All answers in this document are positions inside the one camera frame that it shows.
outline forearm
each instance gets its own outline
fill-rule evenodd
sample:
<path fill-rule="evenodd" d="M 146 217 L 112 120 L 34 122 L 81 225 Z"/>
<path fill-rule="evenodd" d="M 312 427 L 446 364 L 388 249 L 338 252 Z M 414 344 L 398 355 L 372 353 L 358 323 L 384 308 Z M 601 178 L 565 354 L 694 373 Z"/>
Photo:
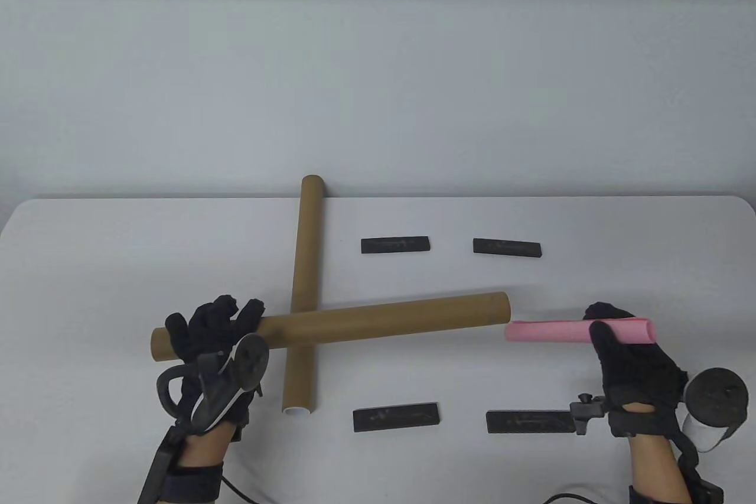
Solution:
<path fill-rule="evenodd" d="M 182 469 L 196 469 L 222 464 L 235 431 L 235 425 L 224 421 L 202 437 L 187 437 L 177 466 Z M 167 502 L 161 501 L 159 504 L 167 504 Z"/>
<path fill-rule="evenodd" d="M 633 488 L 646 498 L 670 504 L 691 504 L 672 445 L 664 437 L 636 435 L 630 439 Z"/>

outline glove finger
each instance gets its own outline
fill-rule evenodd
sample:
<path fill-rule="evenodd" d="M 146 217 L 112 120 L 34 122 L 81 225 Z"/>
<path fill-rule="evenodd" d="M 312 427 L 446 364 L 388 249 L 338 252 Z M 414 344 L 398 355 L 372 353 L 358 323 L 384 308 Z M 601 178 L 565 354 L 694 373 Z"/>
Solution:
<path fill-rule="evenodd" d="M 194 315 L 189 319 L 189 335 L 202 337 L 207 330 L 207 315 L 212 303 L 205 303 L 194 310 Z"/>
<path fill-rule="evenodd" d="M 187 320 L 181 313 L 168 315 L 165 319 L 165 329 L 170 336 L 173 351 L 181 360 L 184 360 L 187 351 L 191 348 Z"/>
<path fill-rule="evenodd" d="M 593 305 L 589 305 L 585 310 L 584 320 L 593 320 L 593 318 L 629 318 L 635 317 L 634 314 L 629 313 L 623 309 L 618 309 L 611 303 L 604 303 L 599 301 Z"/>
<path fill-rule="evenodd" d="M 627 346 L 618 341 L 612 327 L 601 321 L 591 323 L 588 329 L 591 334 L 591 342 L 599 356 L 601 364 L 607 369 L 624 366 L 631 359 L 631 353 Z"/>
<path fill-rule="evenodd" d="M 260 299 L 250 299 L 234 322 L 234 334 L 238 339 L 250 332 L 255 332 L 260 326 L 262 313 L 265 312 L 265 304 Z"/>
<path fill-rule="evenodd" d="M 208 329 L 225 331 L 230 328 L 230 318 L 239 310 L 236 300 L 230 295 L 221 295 L 207 310 L 205 321 Z"/>

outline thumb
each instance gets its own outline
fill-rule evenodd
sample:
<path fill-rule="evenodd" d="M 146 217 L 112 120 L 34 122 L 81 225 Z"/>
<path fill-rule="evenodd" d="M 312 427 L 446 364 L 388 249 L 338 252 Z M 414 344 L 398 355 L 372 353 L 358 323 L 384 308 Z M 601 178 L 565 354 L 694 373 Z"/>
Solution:
<path fill-rule="evenodd" d="M 594 321 L 589 327 L 589 333 L 591 334 L 591 342 L 594 344 L 594 350 L 596 350 L 602 364 L 630 358 L 630 351 L 627 350 L 627 346 L 618 341 L 612 327 L 607 323 Z"/>
<path fill-rule="evenodd" d="M 168 318 L 165 319 L 165 329 L 170 336 L 173 351 L 181 360 L 184 360 L 191 347 L 187 320 L 181 313 L 168 315 Z"/>
<path fill-rule="evenodd" d="M 238 339 L 250 332 L 255 332 L 260 326 L 262 313 L 265 312 L 265 304 L 260 299 L 250 299 L 239 312 L 234 322 L 234 331 Z"/>

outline brown cardboard tube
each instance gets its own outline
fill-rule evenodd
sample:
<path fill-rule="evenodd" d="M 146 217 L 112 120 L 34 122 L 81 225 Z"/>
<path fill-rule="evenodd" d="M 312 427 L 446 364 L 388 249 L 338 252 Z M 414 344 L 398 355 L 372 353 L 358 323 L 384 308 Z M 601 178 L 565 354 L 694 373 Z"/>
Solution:
<path fill-rule="evenodd" d="M 510 315 L 507 294 L 497 291 L 265 317 L 257 333 L 270 348 L 287 348 L 503 325 L 510 322 Z M 151 350 L 157 362 L 176 359 L 168 332 L 162 327 L 152 333 Z"/>
<path fill-rule="evenodd" d="M 291 312 L 318 309 L 323 248 L 323 199 L 325 184 L 317 175 L 302 179 L 299 226 L 296 230 Z M 315 347 L 294 346 L 286 351 L 281 410 L 289 415 L 309 414 L 315 409 Z"/>

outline cardboard tube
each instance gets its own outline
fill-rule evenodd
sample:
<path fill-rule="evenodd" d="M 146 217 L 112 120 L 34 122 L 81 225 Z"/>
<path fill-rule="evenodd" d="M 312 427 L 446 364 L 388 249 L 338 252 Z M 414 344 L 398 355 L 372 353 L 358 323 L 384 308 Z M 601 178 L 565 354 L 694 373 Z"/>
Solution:
<path fill-rule="evenodd" d="M 507 294 L 498 291 L 264 317 L 257 333 L 270 348 L 286 348 L 503 325 L 510 321 L 510 314 Z M 162 327 L 152 333 L 151 350 L 157 362 L 176 359 L 168 332 Z"/>
<path fill-rule="evenodd" d="M 528 323 L 515 321 L 504 329 L 511 342 L 591 342 L 589 329 L 595 320 L 542 321 Z M 647 318 L 599 318 L 612 327 L 617 340 L 624 344 L 654 344 L 656 329 Z"/>
<path fill-rule="evenodd" d="M 317 175 L 302 179 L 299 226 L 296 230 L 291 312 L 318 309 L 323 248 L 325 184 Z M 315 347 L 295 346 L 286 351 L 281 410 L 287 415 L 309 415 L 315 409 Z"/>

